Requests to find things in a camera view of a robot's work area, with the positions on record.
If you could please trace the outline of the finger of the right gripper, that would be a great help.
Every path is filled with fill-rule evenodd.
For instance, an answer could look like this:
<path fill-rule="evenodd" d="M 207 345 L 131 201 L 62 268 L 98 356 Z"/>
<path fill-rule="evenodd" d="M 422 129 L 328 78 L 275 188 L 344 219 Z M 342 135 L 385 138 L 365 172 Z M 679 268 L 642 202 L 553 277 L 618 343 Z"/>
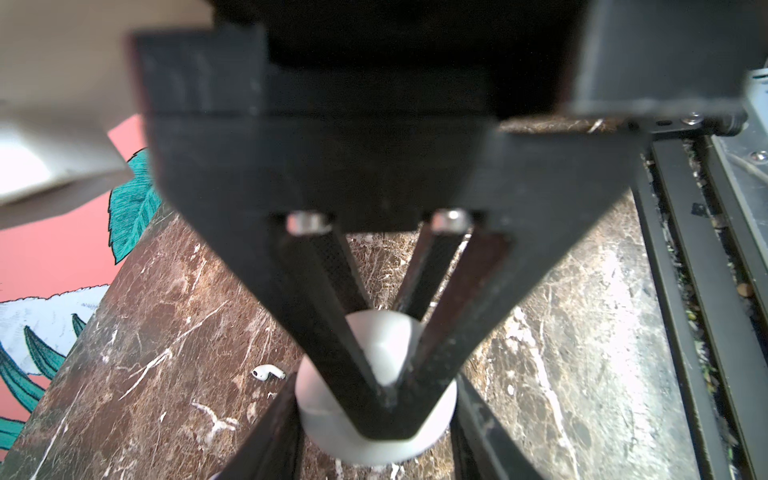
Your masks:
<path fill-rule="evenodd" d="M 245 344 L 240 334 L 258 317 L 246 307 L 265 309 L 304 350 L 353 430 L 393 440 L 396 392 L 375 380 L 348 324 L 367 304 L 346 238 L 335 230 L 292 235 L 287 217 L 210 206 L 197 215 L 163 202 L 157 232 L 185 267 L 158 307 L 189 330 L 201 326 L 219 300 L 235 316 L 227 324 L 236 330 L 230 338 L 238 348 Z"/>
<path fill-rule="evenodd" d="M 626 190 L 639 135 L 508 134 L 476 160 L 471 239 L 404 369 L 386 440 L 415 435 L 464 362 Z"/>

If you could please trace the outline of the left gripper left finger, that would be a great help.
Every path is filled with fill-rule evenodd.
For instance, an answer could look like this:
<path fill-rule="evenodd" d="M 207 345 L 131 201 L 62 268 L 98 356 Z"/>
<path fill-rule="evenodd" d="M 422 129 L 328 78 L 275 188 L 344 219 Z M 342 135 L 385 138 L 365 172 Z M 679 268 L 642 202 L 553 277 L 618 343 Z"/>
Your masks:
<path fill-rule="evenodd" d="M 300 479 L 303 428 L 292 373 L 239 450 L 213 479 Z"/>

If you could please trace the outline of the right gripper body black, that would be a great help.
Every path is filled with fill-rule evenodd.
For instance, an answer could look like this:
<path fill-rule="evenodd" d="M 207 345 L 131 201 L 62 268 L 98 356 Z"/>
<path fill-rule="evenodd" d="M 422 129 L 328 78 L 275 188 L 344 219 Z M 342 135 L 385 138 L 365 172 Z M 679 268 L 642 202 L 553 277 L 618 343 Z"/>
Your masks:
<path fill-rule="evenodd" d="M 506 120 L 723 116 L 766 48 L 763 1 L 218 1 L 130 51 L 158 189 L 198 230 L 317 211 L 402 231 L 591 225 L 639 134 Z"/>

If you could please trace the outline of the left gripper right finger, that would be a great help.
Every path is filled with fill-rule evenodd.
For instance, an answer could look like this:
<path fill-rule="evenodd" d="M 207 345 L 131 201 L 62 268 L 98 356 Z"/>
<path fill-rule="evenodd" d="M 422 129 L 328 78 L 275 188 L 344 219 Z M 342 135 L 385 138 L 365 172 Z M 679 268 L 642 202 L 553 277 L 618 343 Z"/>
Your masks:
<path fill-rule="evenodd" d="M 456 386 L 450 423 L 455 478 L 542 480 L 464 374 Z"/>

